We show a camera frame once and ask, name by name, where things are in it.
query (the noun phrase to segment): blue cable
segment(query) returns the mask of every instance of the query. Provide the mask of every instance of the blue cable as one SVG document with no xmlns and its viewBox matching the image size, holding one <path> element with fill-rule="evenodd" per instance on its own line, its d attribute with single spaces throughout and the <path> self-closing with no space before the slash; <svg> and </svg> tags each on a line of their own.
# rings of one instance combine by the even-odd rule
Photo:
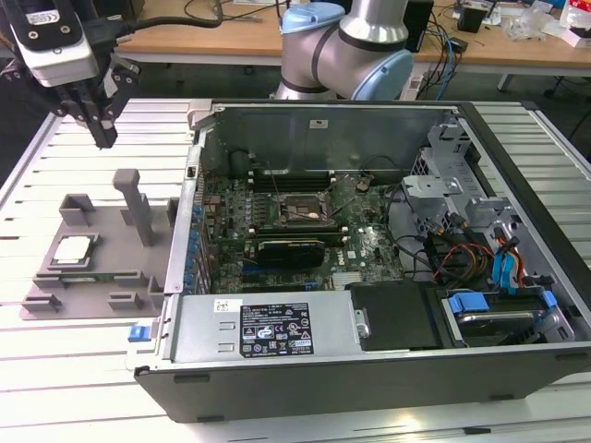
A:
<svg viewBox="0 0 591 443">
<path fill-rule="evenodd" d="M 441 85 L 440 91 L 437 94 L 437 97 L 435 98 L 435 101 L 438 102 L 441 97 L 443 97 L 443 94 L 445 93 L 445 91 L 447 90 L 448 85 L 450 84 L 450 81 L 452 81 L 452 72 L 453 72 L 453 48 L 452 48 L 452 42 L 450 42 L 450 38 L 448 37 L 447 34 L 443 34 L 443 37 L 445 38 L 445 41 L 447 43 L 447 55 L 448 55 L 448 64 L 446 65 L 448 67 L 448 72 L 446 74 L 445 79 L 443 80 L 443 84 Z"/>
<path fill-rule="evenodd" d="M 447 61 L 445 62 L 445 66 L 443 67 L 443 70 L 445 71 L 445 78 L 444 78 L 443 84 L 441 85 L 441 88 L 437 94 L 437 97 L 435 98 L 436 101 L 439 101 L 441 99 L 441 97 L 443 96 L 443 93 L 445 92 L 445 90 L 447 90 L 447 87 L 450 84 L 450 81 L 452 80 L 453 48 L 452 48 L 452 42 L 450 41 L 450 37 L 447 34 L 444 34 L 441 32 L 436 32 L 434 30 L 428 30 L 428 33 L 440 36 L 441 38 L 445 39 L 445 42 L 447 44 Z"/>
</svg>

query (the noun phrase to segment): wooden desk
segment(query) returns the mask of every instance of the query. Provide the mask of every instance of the wooden desk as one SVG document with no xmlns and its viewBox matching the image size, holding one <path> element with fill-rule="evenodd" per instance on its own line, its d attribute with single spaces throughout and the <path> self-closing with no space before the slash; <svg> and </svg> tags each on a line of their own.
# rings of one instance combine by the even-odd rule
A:
<svg viewBox="0 0 591 443">
<path fill-rule="evenodd" d="M 185 2 L 146 0 L 143 17 L 184 16 Z M 450 3 L 451 0 L 436 0 L 434 12 L 438 22 L 452 36 L 469 42 L 462 60 L 463 70 L 591 75 L 591 51 L 574 50 L 566 42 L 551 36 L 543 42 L 511 42 L 500 27 L 482 26 L 478 34 L 458 31 L 455 20 L 440 15 L 441 7 Z M 254 8 L 227 4 L 224 5 L 224 12 L 236 15 Z M 197 16 L 213 18 L 208 9 L 208 0 L 195 0 L 189 10 Z M 134 35 L 131 42 L 123 44 L 120 51 L 124 56 L 146 62 L 279 65 L 282 45 L 275 10 L 269 8 L 257 13 L 256 17 L 262 18 L 262 23 L 228 21 L 215 30 L 183 26 L 142 30 Z M 434 37 L 428 36 L 421 52 L 415 55 L 415 60 L 418 64 L 430 64 L 437 62 L 439 57 L 439 44 Z"/>
</svg>

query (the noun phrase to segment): gray post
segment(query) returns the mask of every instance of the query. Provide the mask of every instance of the gray post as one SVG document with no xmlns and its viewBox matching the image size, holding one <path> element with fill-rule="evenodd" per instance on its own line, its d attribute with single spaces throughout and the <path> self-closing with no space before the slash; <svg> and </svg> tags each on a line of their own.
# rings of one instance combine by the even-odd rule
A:
<svg viewBox="0 0 591 443">
<path fill-rule="evenodd" d="M 154 232 L 150 224 L 150 209 L 141 201 L 138 183 L 139 171 L 137 169 L 118 169 L 113 177 L 113 187 L 123 194 L 131 218 L 136 224 L 141 243 L 144 246 L 151 246 Z"/>
</svg>

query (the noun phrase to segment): white label sticker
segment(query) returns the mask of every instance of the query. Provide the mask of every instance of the white label sticker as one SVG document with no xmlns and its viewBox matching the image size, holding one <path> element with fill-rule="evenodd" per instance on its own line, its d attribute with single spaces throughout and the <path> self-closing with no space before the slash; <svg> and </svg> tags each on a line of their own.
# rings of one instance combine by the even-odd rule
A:
<svg viewBox="0 0 591 443">
<path fill-rule="evenodd" d="M 240 312 L 240 306 L 242 305 L 242 299 L 229 299 L 221 300 L 216 299 L 213 302 L 213 312 Z"/>
<path fill-rule="evenodd" d="M 327 129 L 328 127 L 328 120 L 310 120 L 310 129 Z"/>
<path fill-rule="evenodd" d="M 49 25 L 59 21 L 59 11 L 52 9 L 50 11 L 32 12 L 27 14 L 27 21 L 31 25 Z"/>
</svg>

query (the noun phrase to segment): electronic device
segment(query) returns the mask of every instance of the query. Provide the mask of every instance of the electronic device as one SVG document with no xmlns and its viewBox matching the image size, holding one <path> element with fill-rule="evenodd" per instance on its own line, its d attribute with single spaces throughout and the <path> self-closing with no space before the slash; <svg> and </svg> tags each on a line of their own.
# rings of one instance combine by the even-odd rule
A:
<svg viewBox="0 0 591 443">
<path fill-rule="evenodd" d="M 404 24 L 408 29 L 406 49 L 418 53 L 433 10 L 433 0 L 409 0 L 404 12 Z"/>
<path fill-rule="evenodd" d="M 519 399 L 588 367 L 591 271 L 472 104 L 198 100 L 188 121 L 135 370 L 173 420 Z"/>
<path fill-rule="evenodd" d="M 122 16 L 123 19 L 139 18 L 145 0 L 95 0 L 99 17 Z"/>
<path fill-rule="evenodd" d="M 462 5 L 460 17 L 458 18 L 458 30 L 477 33 L 488 11 L 489 9 L 480 3 Z"/>
</svg>

